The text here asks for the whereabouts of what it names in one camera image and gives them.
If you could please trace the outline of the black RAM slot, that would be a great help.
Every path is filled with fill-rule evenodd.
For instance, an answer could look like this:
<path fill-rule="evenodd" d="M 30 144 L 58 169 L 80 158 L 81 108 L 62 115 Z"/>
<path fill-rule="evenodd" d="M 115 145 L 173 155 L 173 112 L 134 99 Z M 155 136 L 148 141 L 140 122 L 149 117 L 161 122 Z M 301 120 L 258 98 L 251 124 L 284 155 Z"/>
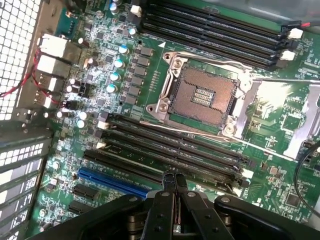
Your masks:
<path fill-rule="evenodd" d="M 227 57 L 247 56 L 257 61 L 273 61 L 280 57 L 283 49 L 262 42 L 258 35 L 244 32 L 238 34 L 223 26 L 211 26 L 204 22 L 184 21 L 165 17 L 148 17 L 143 23 L 145 33 L 199 50 L 222 54 Z"/>
<path fill-rule="evenodd" d="M 177 148 L 187 153 L 197 155 L 210 161 L 231 165 L 249 163 L 249 158 L 240 153 L 228 150 L 222 147 L 211 145 L 197 139 L 189 138 L 185 135 L 170 132 L 169 130 L 156 129 L 155 127 L 145 126 L 137 121 L 130 120 L 122 116 L 112 115 L 108 122 L 113 128 L 122 130 L 135 137 L 142 137 L 157 143 L 167 145 L 171 148 Z"/>
<path fill-rule="evenodd" d="M 153 5 L 146 11 L 144 25 L 166 27 L 188 36 L 194 32 L 210 40 L 241 46 L 248 49 L 262 48 L 266 51 L 295 50 L 299 43 L 289 39 L 286 33 L 274 32 L 262 27 L 232 20 L 216 13 L 190 8 L 171 8 Z"/>
<path fill-rule="evenodd" d="M 290 50 L 271 50 L 232 38 L 222 39 L 188 27 L 147 24 L 142 32 L 262 69 L 281 68 L 282 61 L 293 61 L 296 56 Z"/>
<path fill-rule="evenodd" d="M 124 119 L 112 119 L 102 126 L 109 136 L 116 136 L 133 147 L 140 147 L 154 154 L 163 153 L 164 157 L 175 158 L 195 168 L 208 171 L 242 174 L 250 163 L 248 157 L 232 150 L 217 147 L 179 132 L 142 125 Z"/>
<path fill-rule="evenodd" d="M 145 10 L 143 25 L 165 25 L 194 28 L 206 32 L 232 33 L 237 36 L 263 36 L 281 39 L 288 36 L 290 30 L 272 30 L 253 23 L 222 15 L 213 9 L 200 9 L 195 6 L 169 1 L 152 0 Z"/>
<path fill-rule="evenodd" d="M 184 173 L 189 181 L 208 188 L 231 193 L 246 188 L 250 181 L 241 174 L 203 161 L 195 156 L 176 151 L 156 150 L 140 147 L 130 142 L 108 141 L 97 152 L 109 158 L 116 158 L 129 164 L 141 164 L 150 172 L 176 170 Z"/>
<path fill-rule="evenodd" d="M 238 163 L 221 164 L 175 147 L 120 131 L 106 133 L 103 139 L 118 147 L 132 150 L 142 156 L 180 168 L 189 174 L 203 176 L 211 180 L 237 182 L 241 179 L 252 179 L 254 175 L 252 170 L 245 169 Z"/>

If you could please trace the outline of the blue expansion slot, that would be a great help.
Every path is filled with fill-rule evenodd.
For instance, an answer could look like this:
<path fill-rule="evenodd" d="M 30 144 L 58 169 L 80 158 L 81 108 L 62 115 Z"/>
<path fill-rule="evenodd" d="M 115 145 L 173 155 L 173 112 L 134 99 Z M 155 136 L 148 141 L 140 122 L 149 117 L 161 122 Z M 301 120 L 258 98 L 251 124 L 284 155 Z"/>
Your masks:
<path fill-rule="evenodd" d="M 91 181 L 98 185 L 109 187 L 124 194 L 131 194 L 145 199 L 147 197 L 147 193 L 149 192 L 147 189 L 143 187 L 137 186 L 135 184 L 129 183 L 118 178 L 114 178 L 105 173 L 92 170 L 87 167 L 81 167 L 77 173 L 79 177 L 85 180 Z"/>

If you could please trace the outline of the long black expansion slot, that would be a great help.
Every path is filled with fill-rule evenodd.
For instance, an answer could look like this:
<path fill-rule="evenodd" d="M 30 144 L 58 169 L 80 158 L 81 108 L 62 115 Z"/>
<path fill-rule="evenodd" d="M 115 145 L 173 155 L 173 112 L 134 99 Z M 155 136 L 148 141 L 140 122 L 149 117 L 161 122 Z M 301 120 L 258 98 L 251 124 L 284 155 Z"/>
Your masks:
<path fill-rule="evenodd" d="M 112 167 L 113 169 L 132 174 L 155 184 L 162 184 L 162 173 L 155 172 L 152 169 L 148 169 L 135 163 L 130 163 L 126 160 L 120 159 L 119 157 L 89 149 L 84 151 L 83 157 L 84 159 L 96 164 Z"/>

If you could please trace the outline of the short black expansion slot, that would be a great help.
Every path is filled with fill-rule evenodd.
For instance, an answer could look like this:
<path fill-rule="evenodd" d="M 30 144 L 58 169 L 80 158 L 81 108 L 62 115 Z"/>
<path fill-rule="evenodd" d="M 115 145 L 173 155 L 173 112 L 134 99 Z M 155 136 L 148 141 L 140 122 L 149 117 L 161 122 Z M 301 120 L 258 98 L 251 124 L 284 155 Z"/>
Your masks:
<path fill-rule="evenodd" d="M 81 215 L 83 213 L 89 212 L 93 209 L 93 207 L 81 203 L 79 201 L 73 200 L 67 207 L 67 211 L 76 215 Z"/>
<path fill-rule="evenodd" d="M 79 197 L 94 200 L 97 198 L 99 191 L 92 187 L 78 183 L 72 188 L 72 193 Z"/>

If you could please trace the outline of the long silver locking lever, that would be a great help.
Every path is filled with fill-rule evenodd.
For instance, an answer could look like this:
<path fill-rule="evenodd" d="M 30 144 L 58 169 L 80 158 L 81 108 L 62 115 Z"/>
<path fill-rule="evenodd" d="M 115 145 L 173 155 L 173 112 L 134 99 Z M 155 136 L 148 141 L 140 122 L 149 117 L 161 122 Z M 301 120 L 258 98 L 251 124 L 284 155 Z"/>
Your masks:
<path fill-rule="evenodd" d="M 257 146 L 255 144 L 249 143 L 247 141 L 238 139 L 238 138 L 236 138 L 234 136 L 230 136 L 230 137 L 228 137 L 228 136 L 217 136 L 217 135 L 214 135 L 214 134 L 211 134 L 211 133 L 200 132 L 199 130 L 197 130 L 197 131 L 183 130 L 183 129 L 167 127 L 167 126 L 163 126 L 163 125 L 159 125 L 159 124 L 152 124 L 150 122 L 142 121 L 142 120 L 140 120 L 139 123 L 142 124 L 142 125 L 148 126 L 148 127 L 156 127 L 156 128 L 169 130 L 169 131 L 177 132 L 177 133 L 186 133 L 186 134 L 193 134 L 193 135 L 203 136 L 203 137 L 208 137 L 208 138 L 213 138 L 213 139 L 219 139 L 219 140 L 224 140 L 225 142 L 226 141 L 230 141 L 230 140 L 234 140 L 236 142 L 240 142 L 242 144 L 245 144 L 247 146 L 253 147 L 253 148 L 257 149 L 257 150 L 261 150 L 263 152 L 266 152 L 266 153 L 268 153 L 270 155 L 282 158 L 284 160 L 291 161 L 291 162 L 295 161 L 295 159 L 292 158 L 292 157 L 288 157 L 288 156 L 285 156 L 283 154 L 276 153 L 276 152 L 274 152 L 272 150 Z"/>

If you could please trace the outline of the silver socket cover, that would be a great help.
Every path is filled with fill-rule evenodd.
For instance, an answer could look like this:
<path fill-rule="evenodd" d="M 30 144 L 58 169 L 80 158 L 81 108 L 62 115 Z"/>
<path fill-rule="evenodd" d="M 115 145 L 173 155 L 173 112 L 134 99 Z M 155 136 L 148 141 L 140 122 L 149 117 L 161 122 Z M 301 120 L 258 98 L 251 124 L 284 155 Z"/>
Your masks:
<path fill-rule="evenodd" d="M 236 132 L 231 138 L 237 142 L 243 143 L 252 148 L 261 150 L 270 155 L 287 161 L 294 161 L 299 153 L 303 142 L 317 135 L 320 131 L 320 107 L 318 100 L 320 98 L 320 80 L 301 80 L 301 79 L 263 79 L 257 78 L 252 80 L 252 87 L 247 92 L 243 100 L 243 107 L 251 105 L 249 102 L 249 94 L 254 91 L 255 96 L 264 97 L 272 107 L 283 107 L 285 97 L 289 94 L 285 91 L 285 84 L 308 83 L 308 95 L 306 96 L 301 116 L 296 116 L 302 121 L 302 124 L 291 132 L 291 139 L 286 150 L 279 154 L 275 150 L 267 147 L 261 147 L 256 144 L 245 141 L 242 133 L 245 129 L 248 116 L 242 112 L 236 123 Z"/>

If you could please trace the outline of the grey metal PC case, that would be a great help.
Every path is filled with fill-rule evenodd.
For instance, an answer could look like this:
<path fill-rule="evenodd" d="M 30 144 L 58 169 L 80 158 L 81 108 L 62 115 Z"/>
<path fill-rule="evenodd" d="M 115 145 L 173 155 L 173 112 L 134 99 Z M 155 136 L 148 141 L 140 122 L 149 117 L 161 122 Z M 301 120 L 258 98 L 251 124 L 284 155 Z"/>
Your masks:
<path fill-rule="evenodd" d="M 80 22 L 86 18 L 103 19 L 108 15 L 117 17 L 128 11 L 124 21 L 129 24 L 129 36 L 135 39 L 146 34 L 142 28 L 151 1 L 0 0 L 0 240 L 27 240 L 26 232 L 53 145 L 55 130 L 52 120 L 62 118 L 68 94 L 84 92 L 86 98 L 92 95 L 90 84 L 77 83 L 72 76 L 74 69 L 100 66 L 98 56 L 90 54 L 83 57 L 84 52 L 94 46 L 85 33 L 78 33 Z M 320 21 L 320 0 L 169 1 L 211 9 L 271 30 L 278 30 L 289 21 Z M 293 28 L 288 38 L 298 41 L 305 32 L 320 34 L 320 26 Z M 43 34 L 70 40 L 81 48 L 78 64 L 71 67 L 64 82 L 59 105 L 50 109 L 35 103 L 37 90 L 32 80 L 37 41 Z M 320 140 L 295 159 L 293 185 L 297 195 L 300 195 L 300 172 L 314 153 L 320 153 Z M 206 193 L 192 190 L 187 176 L 181 171 L 166 170 L 162 178 L 166 173 L 184 175 L 188 190 L 200 194 L 211 203 L 223 195 L 243 200 L 232 194 L 210 200 Z M 320 232 L 320 199 L 315 206 L 308 205 L 307 208 L 313 215 L 312 224 L 294 222 Z M 171 240 L 203 240 L 177 189 Z"/>

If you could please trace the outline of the green motherboard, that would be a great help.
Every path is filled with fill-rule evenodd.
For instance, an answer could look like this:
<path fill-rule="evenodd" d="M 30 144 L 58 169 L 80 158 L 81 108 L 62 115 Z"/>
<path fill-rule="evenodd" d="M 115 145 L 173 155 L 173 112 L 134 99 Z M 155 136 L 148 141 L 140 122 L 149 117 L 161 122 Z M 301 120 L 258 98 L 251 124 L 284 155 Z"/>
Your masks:
<path fill-rule="evenodd" d="M 94 54 L 99 58 L 100 65 L 83 70 L 73 69 L 71 72 L 78 84 L 91 86 L 92 94 L 89 98 L 85 97 L 84 92 L 68 94 L 62 107 L 62 118 L 51 122 L 55 134 L 26 230 L 28 238 L 79 216 L 67 210 L 73 200 L 95 208 L 126 195 L 79 177 L 78 170 L 82 167 L 145 188 L 148 192 L 162 187 L 131 173 L 84 159 L 85 150 L 97 151 L 107 146 L 107 141 L 103 139 L 107 132 L 99 127 L 99 122 L 105 126 L 109 117 L 119 116 L 138 123 L 146 121 L 216 136 L 219 133 L 217 127 L 176 114 L 169 118 L 182 127 L 168 126 L 146 110 L 148 105 L 158 101 L 165 81 L 169 65 L 163 60 L 164 53 L 187 52 L 212 59 L 215 56 L 148 33 L 131 38 L 130 25 L 124 20 L 127 15 L 128 11 L 102 19 L 88 17 L 79 24 L 77 32 L 84 33 L 93 44 L 93 49 L 86 50 L 83 57 Z M 274 71 L 254 68 L 252 74 L 259 79 L 320 81 L 320 34 L 304 32 L 298 40 L 294 60 L 286 68 Z M 252 91 L 248 96 L 251 105 L 244 109 L 247 122 L 243 139 L 282 154 L 289 145 L 292 131 L 303 123 L 296 116 L 301 116 L 309 92 L 308 85 L 300 82 L 285 84 L 284 91 L 288 96 L 284 97 L 284 106 L 280 107 L 272 107 L 265 97 L 255 96 Z M 248 157 L 250 163 L 244 168 L 253 171 L 252 179 L 248 179 L 250 185 L 235 188 L 232 192 L 187 179 L 192 190 L 206 193 L 211 201 L 224 194 L 234 195 L 297 223 L 313 223 L 313 214 L 307 206 L 315 206 L 320 199 L 320 153 L 315 152 L 306 160 L 298 177 L 300 195 L 297 195 L 293 184 L 296 161 L 282 159 L 235 140 L 181 134 Z M 297 157 L 319 140 L 320 133 L 303 142 Z M 73 194 L 73 187 L 77 184 L 98 190 L 96 199 Z"/>

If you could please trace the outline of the short silver locking lever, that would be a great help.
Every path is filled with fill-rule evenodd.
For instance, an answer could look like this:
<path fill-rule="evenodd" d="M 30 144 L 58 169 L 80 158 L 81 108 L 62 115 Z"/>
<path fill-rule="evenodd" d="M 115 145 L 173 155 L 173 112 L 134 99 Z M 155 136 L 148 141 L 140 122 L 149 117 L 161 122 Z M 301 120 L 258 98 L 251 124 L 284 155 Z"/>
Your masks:
<path fill-rule="evenodd" d="M 250 74 L 253 70 L 252 67 L 245 65 L 238 61 L 232 61 L 232 60 L 219 60 L 216 58 L 208 58 L 200 55 L 196 55 L 193 53 L 187 53 L 185 51 L 182 52 L 174 52 L 174 57 L 181 57 L 185 59 L 192 59 L 196 60 L 202 63 L 206 63 L 208 65 L 212 65 L 233 73 L 241 73 L 241 74 Z"/>

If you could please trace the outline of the silver rear port block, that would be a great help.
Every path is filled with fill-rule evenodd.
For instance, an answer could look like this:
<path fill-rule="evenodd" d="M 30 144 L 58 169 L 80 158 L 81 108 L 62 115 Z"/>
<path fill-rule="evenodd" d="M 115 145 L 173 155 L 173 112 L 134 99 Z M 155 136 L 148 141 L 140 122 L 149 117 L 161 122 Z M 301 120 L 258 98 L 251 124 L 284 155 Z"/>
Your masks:
<path fill-rule="evenodd" d="M 31 74 L 36 87 L 36 104 L 47 109 L 54 109 L 60 104 L 65 81 L 72 67 L 78 64 L 81 51 L 68 39 L 47 33 L 39 37 Z"/>

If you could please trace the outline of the CPU socket with metal frame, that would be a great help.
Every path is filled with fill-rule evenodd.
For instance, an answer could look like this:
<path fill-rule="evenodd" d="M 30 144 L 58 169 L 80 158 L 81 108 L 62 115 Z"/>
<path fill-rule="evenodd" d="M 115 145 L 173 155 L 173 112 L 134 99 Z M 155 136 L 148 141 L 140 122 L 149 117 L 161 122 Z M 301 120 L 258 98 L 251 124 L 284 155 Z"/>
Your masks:
<path fill-rule="evenodd" d="M 182 124 L 170 120 L 178 115 L 217 127 L 217 136 L 233 137 L 243 110 L 244 98 L 252 88 L 251 73 L 237 73 L 193 59 L 163 54 L 168 64 L 158 101 L 146 110 L 160 123 L 174 128 Z"/>

